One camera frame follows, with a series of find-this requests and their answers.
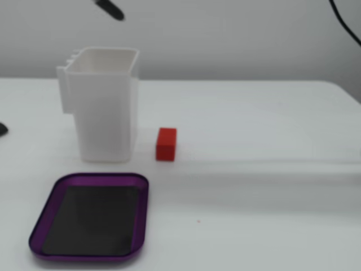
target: purple tray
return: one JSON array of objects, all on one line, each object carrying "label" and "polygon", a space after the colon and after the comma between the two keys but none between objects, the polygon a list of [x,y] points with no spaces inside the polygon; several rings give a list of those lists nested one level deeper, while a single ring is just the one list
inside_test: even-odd
[{"label": "purple tray", "polygon": [[[134,186],[138,189],[138,204],[129,254],[125,256],[63,256],[43,253],[42,246],[69,186]],[[77,173],[62,177],[55,183],[30,235],[31,251],[40,259],[52,261],[124,261],[135,256],[145,238],[148,187],[148,180],[134,173]]]}]

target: white container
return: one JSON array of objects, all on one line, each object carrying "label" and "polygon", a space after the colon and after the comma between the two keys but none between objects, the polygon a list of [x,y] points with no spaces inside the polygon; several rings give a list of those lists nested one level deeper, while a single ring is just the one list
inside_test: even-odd
[{"label": "white container", "polygon": [[139,51],[81,50],[57,67],[64,113],[74,116],[81,158],[124,162],[137,134]]}]

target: red cube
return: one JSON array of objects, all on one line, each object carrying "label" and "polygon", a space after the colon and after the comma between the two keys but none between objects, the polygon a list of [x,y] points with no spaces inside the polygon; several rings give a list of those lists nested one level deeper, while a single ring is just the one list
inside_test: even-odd
[{"label": "red cube", "polygon": [[158,161],[174,161],[176,145],[177,129],[160,128],[156,146],[156,159]]}]

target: black cable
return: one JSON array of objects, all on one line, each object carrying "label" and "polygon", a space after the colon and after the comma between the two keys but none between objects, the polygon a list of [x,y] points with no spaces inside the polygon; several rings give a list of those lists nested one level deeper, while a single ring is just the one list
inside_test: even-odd
[{"label": "black cable", "polygon": [[348,32],[348,34],[357,42],[357,44],[361,47],[361,40],[355,35],[355,33],[347,26],[343,18],[341,17],[341,14],[339,13],[336,4],[334,3],[334,0],[329,0],[331,7],[333,9],[334,14],[336,15],[338,21],[343,26],[343,28]]}]

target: table surface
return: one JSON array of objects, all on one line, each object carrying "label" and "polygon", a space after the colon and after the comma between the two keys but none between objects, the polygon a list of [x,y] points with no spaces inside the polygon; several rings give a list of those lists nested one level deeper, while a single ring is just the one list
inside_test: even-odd
[{"label": "table surface", "polygon": [[[289,195],[297,198],[299,194],[287,185],[288,188],[277,186],[280,189],[275,191],[263,189],[260,184],[315,180],[321,180],[322,185],[345,183],[347,185],[341,189],[343,201],[336,206],[331,201],[335,196],[331,188],[324,190],[320,186],[320,190],[315,190],[326,193],[320,195],[324,195],[323,200],[332,207],[332,213],[352,209],[355,201],[361,198],[358,197],[361,191],[356,195],[353,191],[358,190],[351,186],[361,174],[361,106],[334,84],[318,81],[142,81],[139,91],[139,135],[131,161],[86,163],[79,158],[73,118],[61,112],[56,80],[0,79],[0,121],[10,129],[8,135],[0,138],[0,266],[4,270],[184,270],[189,269],[188,261],[197,269],[219,270],[225,267],[225,259],[228,268],[232,268],[232,264],[241,264],[238,252],[231,253],[233,261],[228,258],[230,251],[227,257],[222,257],[219,248],[210,248],[208,239],[213,240],[214,246],[230,246],[237,250],[237,243],[232,241],[236,225],[245,223],[248,231],[266,223],[273,229],[278,225],[274,216],[253,216],[255,220],[251,221],[244,213],[242,217],[228,213],[228,207],[241,206],[240,195],[255,209],[260,208],[262,202],[263,211],[265,206],[270,208],[269,205],[277,202],[278,193],[281,198],[288,195],[294,206],[292,210],[299,206],[299,202],[289,198]],[[155,161],[159,127],[178,128],[174,163]],[[46,263],[31,255],[28,237],[54,182],[74,172],[137,172],[149,179],[147,241],[137,259],[122,265],[68,264]],[[242,186],[250,180],[259,185]],[[310,192],[314,187],[307,189],[302,190],[303,196],[311,198],[309,202],[313,207],[311,203],[302,202],[302,208],[324,212],[318,197],[313,198]],[[285,202],[274,204],[277,212],[282,209],[281,204]],[[234,226],[221,225],[220,217]],[[241,267],[264,270],[274,263],[273,256],[277,259],[278,250],[288,253],[286,248],[294,244],[287,243],[286,239],[279,242],[277,238],[295,227],[304,229],[302,225],[305,225],[304,221],[291,225],[289,219],[288,224],[285,223],[288,228],[284,226],[287,229],[273,232],[275,239],[271,243],[275,247],[266,245],[257,251],[260,241],[255,244],[253,239],[243,236],[250,250],[240,250],[246,255]],[[210,228],[203,223],[207,220],[212,222]],[[317,239],[324,232],[324,221],[312,220],[307,224],[309,229],[304,234]],[[195,230],[194,227],[199,226],[205,227],[204,230]],[[357,237],[361,244],[361,231],[354,224],[352,227],[354,231],[349,231],[347,237],[340,227],[333,227],[331,230],[336,232],[330,233],[335,234],[336,240],[339,237],[342,245],[359,250],[361,246],[350,240]],[[200,238],[202,242],[195,246],[189,244],[190,237]],[[300,247],[307,245],[304,237],[298,237]],[[359,261],[356,263],[357,253],[330,252],[330,247],[330,243],[322,239],[319,246],[307,251],[307,255],[312,257],[312,253],[323,250],[326,259],[330,253],[344,253],[340,263],[349,262],[354,255],[351,260],[358,269],[361,267]],[[268,258],[260,263],[259,256]],[[324,265],[323,256],[313,259],[314,266],[318,266],[315,270],[339,270],[338,265]],[[220,262],[210,261],[212,257]],[[278,270],[307,267],[301,264],[295,269],[291,261],[295,259],[294,254],[289,258],[289,265],[284,262],[283,266],[278,265]]]}]

